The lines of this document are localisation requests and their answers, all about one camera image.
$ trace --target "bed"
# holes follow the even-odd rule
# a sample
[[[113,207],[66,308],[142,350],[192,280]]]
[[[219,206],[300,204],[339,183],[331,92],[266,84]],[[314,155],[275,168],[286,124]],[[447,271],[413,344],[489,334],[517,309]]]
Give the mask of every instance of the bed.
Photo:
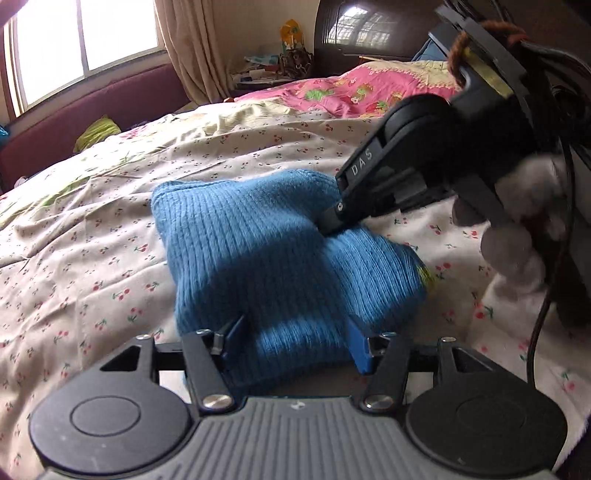
[[[455,91],[443,62],[372,61],[339,76],[167,115],[109,137],[0,197],[0,465],[14,479],[35,478],[41,465],[27,423],[48,393],[135,335],[177,338],[175,286],[150,211],[155,186],[243,180],[288,168],[334,174],[401,98],[423,92],[449,98]],[[486,225],[457,228],[450,212],[448,200],[366,224],[409,245],[433,273],[413,326],[416,340],[455,336],[524,377],[540,295],[515,302],[504,294],[479,253]],[[558,464],[583,435],[591,410],[588,350],[586,335],[548,320],[537,378],[569,421]],[[343,367],[277,393],[348,394],[361,383]],[[422,388],[420,379],[412,383],[407,400]]]

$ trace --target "blue knitted sock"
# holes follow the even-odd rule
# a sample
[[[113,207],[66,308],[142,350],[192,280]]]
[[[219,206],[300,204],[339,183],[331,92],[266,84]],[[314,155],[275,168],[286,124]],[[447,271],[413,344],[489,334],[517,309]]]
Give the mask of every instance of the blue knitted sock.
[[[338,198],[333,177],[306,170],[154,190],[178,333],[247,315],[249,334],[224,372],[234,392],[350,360],[345,318],[397,330],[423,300],[428,274],[412,249],[361,226],[318,232],[315,218]]]

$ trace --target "pink blanket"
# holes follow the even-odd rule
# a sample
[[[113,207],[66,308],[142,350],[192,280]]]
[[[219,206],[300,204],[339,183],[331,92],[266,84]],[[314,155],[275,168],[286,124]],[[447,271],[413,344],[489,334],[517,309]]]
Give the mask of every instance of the pink blanket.
[[[276,99],[298,111],[321,107],[339,118],[382,116],[400,99],[458,90],[443,61],[371,61],[338,77],[307,79],[249,93],[238,99]]]

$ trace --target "wall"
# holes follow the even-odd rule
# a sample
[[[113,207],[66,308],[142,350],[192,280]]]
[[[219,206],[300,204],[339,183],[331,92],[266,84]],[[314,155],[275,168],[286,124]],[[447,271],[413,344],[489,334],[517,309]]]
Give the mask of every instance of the wall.
[[[290,18],[304,32],[308,51],[314,50],[314,24],[319,0],[215,0],[213,16],[222,57],[230,68],[244,55],[279,53],[279,29]]]

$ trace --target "gray ribbed grip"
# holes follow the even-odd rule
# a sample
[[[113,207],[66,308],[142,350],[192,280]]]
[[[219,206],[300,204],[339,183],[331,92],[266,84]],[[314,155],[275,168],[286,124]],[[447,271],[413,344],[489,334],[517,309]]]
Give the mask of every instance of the gray ribbed grip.
[[[460,480],[419,453],[391,418],[349,398],[250,398],[204,419],[174,458],[136,480]],[[555,479],[540,472],[528,480]],[[53,473],[43,480],[57,480]]]

